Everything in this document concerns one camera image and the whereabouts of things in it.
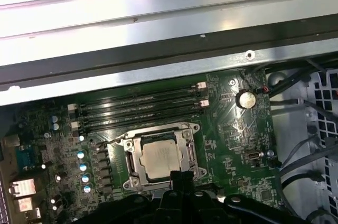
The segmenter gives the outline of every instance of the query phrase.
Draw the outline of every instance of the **black cable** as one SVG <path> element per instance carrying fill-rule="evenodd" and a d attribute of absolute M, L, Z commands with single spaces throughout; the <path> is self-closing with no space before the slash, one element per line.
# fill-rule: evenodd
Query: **black cable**
<path fill-rule="evenodd" d="M 328 60 L 324 63 L 318 63 L 322 68 L 328 69 L 328 68 L 335 68 L 338 66 L 338 60 Z M 306 76 L 309 76 L 310 74 L 317 72 L 318 68 L 315 67 L 305 67 L 304 69 L 301 69 L 297 72 L 295 72 L 293 75 L 288 77 L 285 80 L 282 80 L 278 84 L 276 84 L 271 93 L 269 94 L 270 97 L 273 97 L 281 92 L 284 92 L 286 89 L 292 87 L 294 84 L 305 78 Z"/>
<path fill-rule="evenodd" d="M 275 186 L 276 186 L 277 194 L 280 196 L 280 199 L 284 203 L 284 206 L 286 207 L 286 209 L 292 215 L 299 217 L 299 215 L 293 209 L 293 207 L 291 206 L 290 202 L 287 200 L 287 198 L 286 198 L 286 196 L 284 194 L 283 187 L 281 185 L 281 175 L 279 174 L 279 172 L 277 170 L 276 170 L 276 174 L 275 174 Z"/>
<path fill-rule="evenodd" d="M 297 99 L 283 100 L 283 101 L 270 101 L 271 106 L 283 106 L 298 104 Z"/>
<path fill-rule="evenodd" d="M 112 143 L 120 141 L 121 139 L 123 139 L 123 137 L 115 138 L 115 139 L 113 139 L 111 141 L 102 141 L 102 142 L 100 142 L 100 143 L 97 144 L 97 147 L 102 147 L 105 144 L 107 144 L 107 145 L 108 144 L 112 144 Z"/>
<path fill-rule="evenodd" d="M 270 101 L 270 105 L 272 105 L 272 106 L 293 105 L 293 104 L 298 104 L 298 100 L 297 99 L 290 99 L 290 100 L 283 100 L 283 101 Z M 323 109 L 322 107 L 319 107 L 316 104 L 313 104 L 312 102 L 307 101 L 307 100 L 304 100 L 304 105 L 315 109 L 319 114 L 326 117 L 328 120 L 338 124 L 338 117 L 333 115 L 331 112 L 329 112 L 329 111 Z"/>
<path fill-rule="evenodd" d="M 309 106 L 313 109 L 315 109 L 319 114 L 321 114 L 322 116 L 326 117 L 326 119 L 332 121 L 332 122 L 335 122 L 335 123 L 338 123 L 338 117 L 336 117 L 335 115 L 333 115 L 331 112 L 328 112 L 327 110 L 313 104 L 312 102 L 310 101 L 307 101 L 307 100 L 304 100 L 304 104 L 306 106 Z"/>
<path fill-rule="evenodd" d="M 295 182 L 299 179 L 304 179 L 304 178 L 309 178 L 309 179 L 311 179 L 312 181 L 315 181 L 315 182 L 324 182 L 325 181 L 325 179 L 322 177 L 322 174 L 320 172 L 309 170 L 306 173 L 296 174 L 296 175 L 289 177 L 287 180 L 285 180 L 281 184 L 281 186 L 282 186 L 283 189 L 285 189 L 285 187 L 287 187 L 291 183 L 293 183 L 293 182 Z"/>
<path fill-rule="evenodd" d="M 319 57 L 312 57 L 311 60 L 313 60 L 317 64 L 323 64 L 324 63 L 334 63 L 337 61 L 337 53 L 329 53 L 325 55 L 320 55 Z M 267 66 L 265 66 L 265 72 L 266 74 L 283 71 L 283 70 L 289 70 L 289 69 L 303 69 L 305 67 L 308 67 L 307 63 L 304 63 L 304 60 L 292 60 L 287 62 L 279 62 L 279 63 L 271 63 Z"/>
<path fill-rule="evenodd" d="M 280 176 L 283 176 L 299 167 L 302 167 L 308 163 L 311 163 L 311 162 L 314 162 L 314 161 L 317 161 L 318 159 L 321 159 L 327 155 L 330 155 L 330 154 L 336 154 L 338 152 L 338 145 L 334 145 L 334 146 L 331 146 L 331 147 L 327 147 L 327 148 L 324 148 L 322 150 L 319 150 L 318 152 L 315 152 L 315 153 L 312 153 L 308 156 L 305 156 L 303 158 L 300 158 L 299 160 L 297 161 L 294 161 L 293 163 L 287 165 L 285 168 L 283 168 L 279 175 Z"/>
<path fill-rule="evenodd" d="M 330 217 L 332 217 L 332 219 L 334 220 L 335 223 L 338 224 L 338 218 L 333 215 L 332 213 L 324 210 L 324 209 L 318 209 L 318 210 L 315 210 L 313 212 L 311 212 L 307 217 L 306 217 L 306 220 L 309 221 L 309 222 L 312 222 L 314 221 L 316 218 L 320 217 L 320 216 L 324 216 L 324 215 L 328 215 Z"/>
<path fill-rule="evenodd" d="M 310 142 L 314 139 L 316 139 L 318 136 L 317 135 L 313 135 L 307 139 L 304 139 L 302 141 L 300 141 L 290 152 L 290 154 L 287 156 L 287 158 L 285 159 L 285 161 L 282 163 L 282 165 L 280 166 L 281 168 L 284 168 L 286 166 L 286 164 L 291 160 L 291 158 L 295 155 L 295 153 L 307 142 Z"/>

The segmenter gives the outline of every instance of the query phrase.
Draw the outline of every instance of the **chip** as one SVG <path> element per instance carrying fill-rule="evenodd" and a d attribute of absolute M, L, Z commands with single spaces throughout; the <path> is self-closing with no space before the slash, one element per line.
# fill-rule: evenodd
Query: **chip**
<path fill-rule="evenodd" d="M 80 201 L 81 201 L 81 204 L 88 204 L 89 203 L 88 198 L 81 199 Z"/>
<path fill-rule="evenodd" d="M 100 176 L 104 177 L 104 176 L 109 176 L 109 175 L 110 175 L 110 169 L 100 170 Z"/>
<path fill-rule="evenodd" d="M 105 186 L 103 188 L 104 193 L 112 193 L 112 187 L 111 186 Z"/>
<path fill-rule="evenodd" d="M 101 159 L 105 159 L 108 156 L 108 152 L 104 151 L 104 152 L 100 152 L 97 154 L 97 159 L 101 160 Z"/>
<path fill-rule="evenodd" d="M 53 153 L 54 153 L 54 154 L 60 154 L 60 153 L 61 153 L 60 148 L 59 148 L 59 147 L 54 148 L 54 149 L 53 149 Z"/>
<path fill-rule="evenodd" d="M 244 185 L 244 180 L 238 180 L 237 181 L 239 187 L 243 187 Z"/>
<path fill-rule="evenodd" d="M 108 178 L 103 178 L 103 179 L 101 180 L 101 183 L 102 183 L 102 184 L 110 184 L 110 183 L 111 183 L 111 178 L 110 178 L 110 177 L 108 177 Z"/>
<path fill-rule="evenodd" d="M 76 169 L 79 165 L 77 162 L 71 162 L 70 163 L 71 168 Z"/>
<path fill-rule="evenodd" d="M 109 166 L 109 161 L 108 160 L 99 161 L 98 165 L 99 165 L 99 168 L 101 168 L 101 169 L 106 168 L 106 167 Z"/>
<path fill-rule="evenodd" d="M 262 197 L 262 201 L 270 200 L 273 197 L 271 191 L 268 191 L 268 190 L 267 191 L 261 191 L 260 194 L 261 194 L 261 197 Z"/>
<path fill-rule="evenodd" d="M 179 159 L 182 155 L 173 139 L 145 144 L 142 154 L 141 165 L 149 179 L 165 178 L 170 176 L 171 170 L 180 170 Z"/>

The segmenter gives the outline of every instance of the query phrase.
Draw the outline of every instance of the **motherboard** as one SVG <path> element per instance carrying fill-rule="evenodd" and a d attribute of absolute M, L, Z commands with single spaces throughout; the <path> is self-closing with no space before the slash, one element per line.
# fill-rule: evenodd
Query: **motherboard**
<path fill-rule="evenodd" d="M 27 220 L 39 208 L 42 223 L 70 223 L 101 203 L 151 196 L 171 187 L 171 170 L 193 171 L 201 190 L 279 207 L 263 71 L 220 71 L 32 102 L 20 111 L 13 134 L 19 174 L 12 194 Z"/>

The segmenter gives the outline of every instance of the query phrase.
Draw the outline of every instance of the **cpu socket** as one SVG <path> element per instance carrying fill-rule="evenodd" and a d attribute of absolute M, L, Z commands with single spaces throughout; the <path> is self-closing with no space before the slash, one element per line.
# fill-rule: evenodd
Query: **cpu socket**
<path fill-rule="evenodd" d="M 169 188 L 170 171 L 193 171 L 194 180 L 206 175 L 198 167 L 193 135 L 198 124 L 173 123 L 131 130 L 116 143 L 125 150 L 129 179 L 125 190 L 149 191 Z"/>

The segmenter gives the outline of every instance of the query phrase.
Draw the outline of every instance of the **capacitor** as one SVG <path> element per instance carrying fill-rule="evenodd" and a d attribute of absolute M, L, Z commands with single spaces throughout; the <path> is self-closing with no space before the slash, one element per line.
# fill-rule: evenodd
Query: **capacitor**
<path fill-rule="evenodd" d="M 52 116 L 51 121 L 52 121 L 52 123 L 56 123 L 57 121 L 59 121 L 59 119 L 58 119 L 57 116 Z"/>
<path fill-rule="evenodd" d="M 80 170 L 81 171 L 86 171 L 87 170 L 87 163 L 85 162 L 85 163 L 82 163 L 82 164 L 80 164 Z"/>
<path fill-rule="evenodd" d="M 61 199 L 61 195 L 57 194 L 55 195 L 52 199 L 51 199 L 51 203 L 55 204 L 56 202 L 58 202 Z"/>
<path fill-rule="evenodd" d="M 47 169 L 48 167 L 50 167 L 50 166 L 52 166 L 52 165 L 53 165 L 53 163 L 52 163 L 51 161 L 47 161 L 47 162 L 41 164 L 41 168 L 42 168 L 43 170 L 45 170 L 45 169 Z"/>
<path fill-rule="evenodd" d="M 50 138 L 50 137 L 52 137 L 52 135 L 51 135 L 51 133 L 46 132 L 46 133 L 43 134 L 43 137 L 44 138 Z"/>
<path fill-rule="evenodd" d="M 62 206 L 62 200 L 59 200 L 53 205 L 53 210 L 56 211 Z"/>
<path fill-rule="evenodd" d="M 60 128 L 60 126 L 57 123 L 55 123 L 55 124 L 53 124 L 52 128 L 53 128 L 53 130 L 58 130 Z"/>
<path fill-rule="evenodd" d="M 79 159 L 83 159 L 83 158 L 85 157 L 85 152 L 84 152 L 84 150 L 80 151 L 80 152 L 77 154 L 77 157 L 78 157 Z"/>
<path fill-rule="evenodd" d="M 84 191 L 85 193 L 89 193 L 89 192 L 91 191 L 91 187 L 92 187 L 92 184 L 89 183 L 89 184 L 87 184 L 85 187 L 83 187 L 83 191 Z"/>
<path fill-rule="evenodd" d="M 90 180 L 90 174 L 85 174 L 81 180 L 84 182 L 84 183 L 88 183 L 89 180 Z"/>
<path fill-rule="evenodd" d="M 257 102 L 256 95 L 248 90 L 240 90 L 236 95 L 236 105 L 242 109 L 252 109 Z"/>

